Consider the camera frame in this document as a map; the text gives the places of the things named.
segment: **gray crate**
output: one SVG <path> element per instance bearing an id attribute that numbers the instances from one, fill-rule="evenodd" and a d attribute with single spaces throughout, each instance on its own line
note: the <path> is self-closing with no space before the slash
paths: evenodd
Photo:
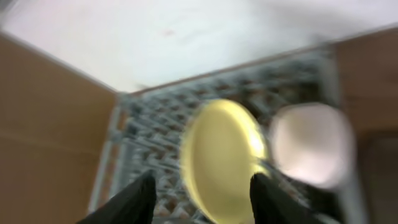
<path id="1" fill-rule="evenodd" d="M 183 219 L 208 223 L 190 201 L 179 176 L 178 148 L 188 119 L 204 101 L 227 98 L 247 107 L 266 135 L 272 116 L 281 107 L 326 100 L 321 91 L 321 78 L 323 73 L 329 72 L 325 65 L 330 67 L 331 60 L 324 55 L 323 50 L 314 50 L 148 91 L 140 96 L 121 94 L 109 125 L 109 138 L 89 211 L 94 211 L 99 205 L 106 172 L 103 166 L 110 160 L 109 148 L 116 144 L 119 151 L 109 198 L 141 173 L 153 169 L 156 171 L 158 196 L 154 221 L 169 218 L 171 223 Z M 127 111 L 128 118 L 124 120 L 124 129 L 117 130 L 121 111 Z M 299 190 L 303 189 L 301 184 L 281 178 L 282 188 L 289 182 Z"/>

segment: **white bowl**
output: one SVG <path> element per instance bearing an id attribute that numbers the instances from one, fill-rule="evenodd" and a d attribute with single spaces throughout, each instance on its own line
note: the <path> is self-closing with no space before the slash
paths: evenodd
<path id="1" fill-rule="evenodd" d="M 277 168 L 290 178 L 334 189 L 353 170 L 354 141 L 342 112 L 321 103 L 283 108 L 270 131 Z"/>

